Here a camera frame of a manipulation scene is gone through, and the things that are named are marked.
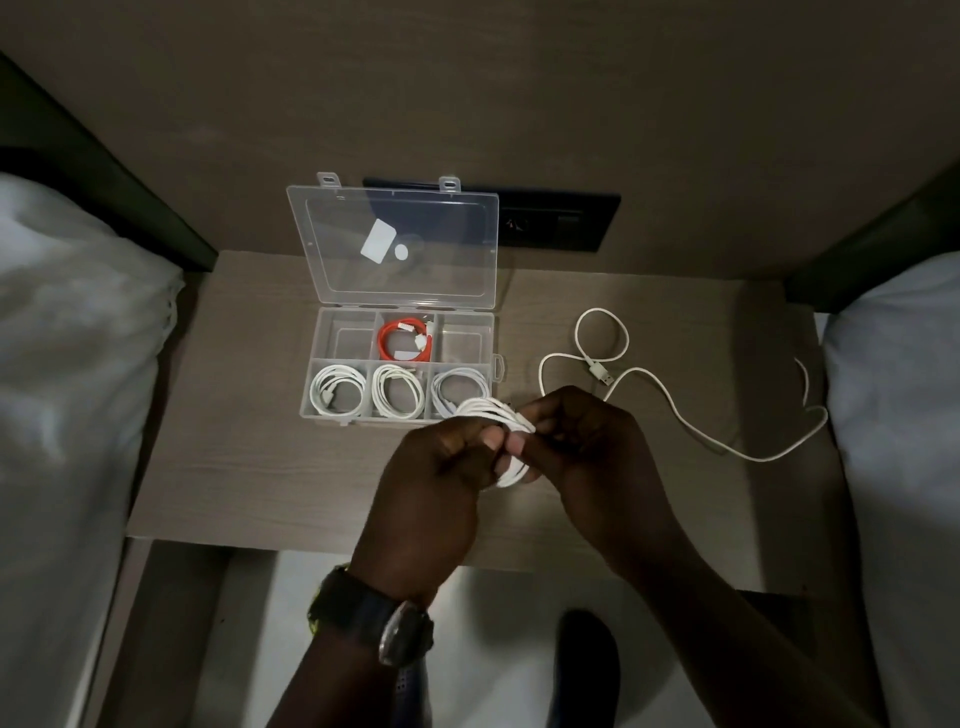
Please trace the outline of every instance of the red cable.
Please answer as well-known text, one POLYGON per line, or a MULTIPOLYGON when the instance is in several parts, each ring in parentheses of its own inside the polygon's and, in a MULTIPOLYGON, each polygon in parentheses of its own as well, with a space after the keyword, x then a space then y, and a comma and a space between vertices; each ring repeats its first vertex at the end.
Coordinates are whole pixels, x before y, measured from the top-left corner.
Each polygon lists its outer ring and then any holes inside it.
POLYGON ((376 347, 380 349, 380 358, 384 361, 430 361, 430 350, 433 349, 433 336, 426 332, 426 324, 420 319, 397 319, 380 328, 376 335, 376 347), (400 324, 408 324, 414 328, 416 333, 426 336, 426 346, 423 351, 412 359, 394 359, 387 353, 387 337, 394 331, 402 330, 400 324))

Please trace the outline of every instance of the right hand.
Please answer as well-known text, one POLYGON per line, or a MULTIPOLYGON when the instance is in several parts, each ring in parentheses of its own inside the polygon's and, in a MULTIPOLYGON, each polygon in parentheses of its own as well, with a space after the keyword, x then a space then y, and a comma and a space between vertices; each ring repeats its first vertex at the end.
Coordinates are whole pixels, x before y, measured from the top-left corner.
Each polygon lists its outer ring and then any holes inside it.
POLYGON ((520 407, 536 434, 511 432, 506 450, 560 492, 573 525, 621 576, 643 549, 683 532, 633 415, 574 386, 520 407))

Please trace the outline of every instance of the white cable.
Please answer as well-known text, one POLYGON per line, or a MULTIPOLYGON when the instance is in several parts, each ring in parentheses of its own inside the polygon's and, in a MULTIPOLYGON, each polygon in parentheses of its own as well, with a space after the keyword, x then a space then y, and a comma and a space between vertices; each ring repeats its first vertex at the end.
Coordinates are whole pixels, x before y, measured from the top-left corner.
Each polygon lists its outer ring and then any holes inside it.
POLYGON ((371 379, 371 397, 376 411, 388 420, 413 420, 420 416, 423 411, 423 405, 426 397, 423 395, 423 387, 420 386, 420 380, 414 374, 412 369, 404 369, 397 364, 384 364, 373 372, 371 379), (387 382, 391 379, 400 379, 406 382, 410 391, 414 395, 414 408, 410 412, 400 412, 387 399, 387 382))
POLYGON ((576 326, 574 326, 573 328, 573 343, 576 344, 577 350, 580 352, 581 356, 577 356, 571 353, 556 352, 556 353, 549 353, 547 356, 545 356, 543 359, 540 360, 540 368, 538 370, 537 376, 540 381, 540 394, 542 396, 546 395, 546 390, 543 387, 543 365, 546 363, 547 359, 554 356, 561 356, 566 359, 576 359, 578 361, 586 362, 588 368, 590 369, 590 373, 593 374, 597 379, 602 381, 604 384, 610 387, 610 389, 607 390, 607 394, 604 395, 603 401, 607 401, 610 398, 610 396, 613 394, 613 390, 616 389, 616 385, 620 383, 620 381, 623 379, 624 376, 628 375, 630 372, 638 372, 639 374, 647 375, 648 377, 654 380, 654 383, 660 388, 660 390, 663 392, 663 395, 666 397, 667 403, 669 403, 670 405, 670 409, 673 410, 673 414, 676 416, 678 420, 680 420, 681 424, 684 427, 686 427, 688 430, 690 430, 694 434, 699 435, 707 442, 712 443, 716 447, 724 449, 727 452, 733 455, 736 455, 737 457, 743 458, 744 460, 749 460, 752 463, 769 463, 774 460, 779 460, 788 452, 792 452, 793 450, 798 448, 800 445, 805 443, 807 440, 809 440, 811 437, 813 437, 815 434, 817 434, 817 432, 819 432, 823 428, 823 426, 827 424, 827 420, 829 419, 829 413, 827 412, 826 407, 822 407, 819 404, 814 404, 809 407, 806 406, 806 398, 810 394, 810 375, 807 373, 804 363, 795 356, 793 360, 797 362, 797 365, 800 367, 800 371, 803 372, 804 374, 804 399, 803 399, 804 412, 813 412, 813 411, 819 410, 820 412, 823 413, 821 416, 820 422, 817 423, 816 426, 813 427, 813 429, 807 432, 806 435, 804 435, 802 438, 797 440, 797 442, 793 443, 793 445, 789 446, 788 448, 781 450, 776 455, 770 455, 768 457, 753 457, 752 455, 747 455, 743 452, 740 452, 739 450, 731 448, 726 443, 722 443, 719 440, 716 440, 710 437, 705 432, 702 432, 701 430, 691 425, 687 420, 685 420, 684 416, 680 414, 680 410, 677 409, 677 405, 674 403, 673 398, 670 396, 670 392, 667 390, 666 385, 663 382, 661 382, 660 379, 657 377, 657 375, 655 375, 653 372, 647 369, 643 369, 642 367, 631 367, 630 369, 624 372, 621 372, 620 376, 618 376, 616 379, 614 379, 610 375, 607 369, 600 362, 616 361, 621 356, 623 356, 627 352, 627 349, 630 347, 630 332, 627 330, 627 327, 624 326, 623 322, 620 321, 620 319, 618 319, 614 314, 609 312, 606 308, 589 308, 586 311, 584 311, 582 314, 580 314, 580 318, 577 319, 576 326), (592 313, 594 311, 598 311, 600 313, 606 313, 608 316, 610 316, 614 321, 616 321, 619 324, 620 330, 623 331, 623 335, 625 338, 623 349, 620 351, 619 354, 617 354, 616 356, 611 356, 609 359, 591 359, 589 356, 587 356, 587 353, 584 351, 584 348, 580 345, 580 323, 584 320, 584 317, 587 316, 587 314, 592 313))
POLYGON ((490 385, 487 378, 470 367, 455 367, 448 372, 443 372, 433 377, 430 382, 430 394, 433 397, 433 406, 437 410, 442 420, 453 417, 457 411, 457 405, 444 397, 441 387, 448 376, 462 376, 475 382, 480 389, 480 397, 490 396, 490 385))
MULTIPOLYGON (((535 432, 537 430, 527 418, 493 397, 472 397, 469 400, 463 400, 457 407, 456 416, 482 417, 486 420, 493 420, 496 423, 506 425, 508 429, 514 432, 535 432)), ((522 480, 529 470, 530 466, 515 457, 511 457, 510 466, 496 481, 496 487, 509 488, 522 480)))
POLYGON ((330 364, 323 367, 310 382, 310 403, 320 414, 327 417, 355 417, 363 407, 363 394, 367 389, 367 378, 346 364, 330 364), (330 409, 333 391, 341 384, 349 384, 360 392, 360 401, 349 412, 334 412, 330 409))

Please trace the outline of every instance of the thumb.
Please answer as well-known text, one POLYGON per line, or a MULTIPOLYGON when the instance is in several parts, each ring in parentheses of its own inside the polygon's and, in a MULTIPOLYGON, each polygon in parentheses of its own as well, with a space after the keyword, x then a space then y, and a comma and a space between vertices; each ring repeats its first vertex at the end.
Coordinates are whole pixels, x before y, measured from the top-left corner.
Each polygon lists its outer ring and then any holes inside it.
POLYGON ((545 437, 530 432, 511 432, 507 435, 505 447, 513 457, 539 470, 554 485, 560 482, 566 467, 566 455, 545 437))
POLYGON ((499 447, 494 449, 488 443, 472 445, 457 455, 451 470, 468 488, 482 491, 493 485, 496 480, 493 464, 496 462, 498 451, 499 447))

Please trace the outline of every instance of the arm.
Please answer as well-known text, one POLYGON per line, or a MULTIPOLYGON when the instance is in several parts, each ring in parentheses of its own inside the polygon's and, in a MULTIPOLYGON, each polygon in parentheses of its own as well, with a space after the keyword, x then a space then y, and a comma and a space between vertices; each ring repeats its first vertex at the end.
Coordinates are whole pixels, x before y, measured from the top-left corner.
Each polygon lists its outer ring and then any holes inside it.
POLYGON ((875 726, 697 553, 628 412, 575 387, 520 412, 538 434, 511 433, 507 451, 643 596, 718 726, 875 726))
MULTIPOLYGON (((503 442, 503 429, 476 418, 409 432, 383 471, 349 572, 426 609, 473 544, 477 497, 496 478, 503 442)), ((373 649, 322 624, 269 728, 386 726, 395 683, 373 649)))

